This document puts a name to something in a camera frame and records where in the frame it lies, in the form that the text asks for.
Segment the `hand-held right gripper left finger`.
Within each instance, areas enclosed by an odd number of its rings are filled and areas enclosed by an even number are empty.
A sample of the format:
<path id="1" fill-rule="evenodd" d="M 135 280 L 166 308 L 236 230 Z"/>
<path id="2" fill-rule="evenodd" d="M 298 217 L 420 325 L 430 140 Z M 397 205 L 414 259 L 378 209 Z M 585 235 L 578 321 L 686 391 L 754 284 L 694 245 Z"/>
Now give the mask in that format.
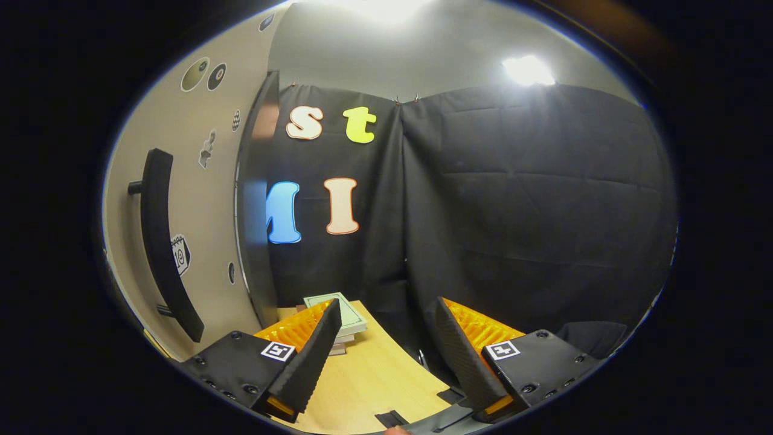
<path id="1" fill-rule="evenodd" d="M 341 325 L 341 304 L 329 299 L 259 333 L 233 330 L 178 366 L 241 407 L 295 423 L 306 412 Z"/>

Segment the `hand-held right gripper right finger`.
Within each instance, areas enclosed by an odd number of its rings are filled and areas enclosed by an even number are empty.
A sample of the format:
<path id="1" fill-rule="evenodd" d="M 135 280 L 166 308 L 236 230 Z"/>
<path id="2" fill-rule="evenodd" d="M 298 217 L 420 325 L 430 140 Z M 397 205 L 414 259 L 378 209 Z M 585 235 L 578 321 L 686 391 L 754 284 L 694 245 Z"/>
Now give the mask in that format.
<path id="1" fill-rule="evenodd" d="M 548 330 L 522 333 L 444 297 L 437 298 L 434 327 L 444 360 L 480 423 L 537 407 L 601 364 Z"/>

